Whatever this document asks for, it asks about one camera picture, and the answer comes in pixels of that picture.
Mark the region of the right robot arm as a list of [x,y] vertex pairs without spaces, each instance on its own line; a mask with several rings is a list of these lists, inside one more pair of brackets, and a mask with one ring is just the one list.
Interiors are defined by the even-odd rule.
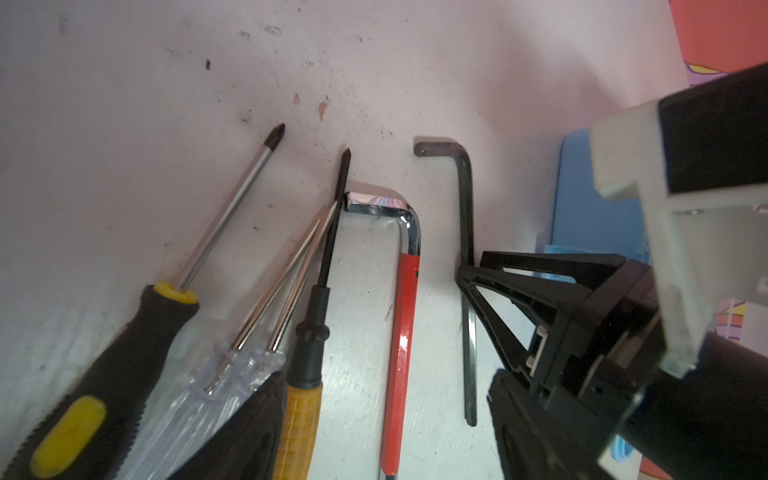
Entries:
[[615,437],[675,479],[767,475],[767,360],[707,333],[670,350],[650,266],[615,254],[487,251],[456,283],[503,367],[488,403],[508,479],[603,479]]

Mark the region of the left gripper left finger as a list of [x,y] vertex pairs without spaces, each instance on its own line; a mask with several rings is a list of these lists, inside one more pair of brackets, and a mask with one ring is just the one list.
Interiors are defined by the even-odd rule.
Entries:
[[286,402],[285,374],[276,371],[171,477],[271,479],[280,445]]

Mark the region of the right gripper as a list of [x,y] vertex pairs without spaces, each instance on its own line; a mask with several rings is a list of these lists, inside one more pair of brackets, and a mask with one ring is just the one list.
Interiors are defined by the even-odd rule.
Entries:
[[665,352],[649,265],[617,254],[485,251],[480,266],[459,267],[456,283],[505,369],[530,373],[543,326],[531,377],[550,403],[573,399],[592,414],[636,408]]

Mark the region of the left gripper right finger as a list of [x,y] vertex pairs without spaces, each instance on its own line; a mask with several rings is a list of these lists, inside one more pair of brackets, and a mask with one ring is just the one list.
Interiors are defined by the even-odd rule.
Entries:
[[506,479],[604,479],[594,456],[558,427],[512,372],[500,369],[488,390]]

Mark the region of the blue plastic toolbox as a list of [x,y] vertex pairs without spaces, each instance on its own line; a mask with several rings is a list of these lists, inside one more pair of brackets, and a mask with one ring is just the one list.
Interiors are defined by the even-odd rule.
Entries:
[[587,129],[576,130],[563,141],[551,239],[543,251],[618,254],[651,263],[639,200],[606,200],[594,186]]

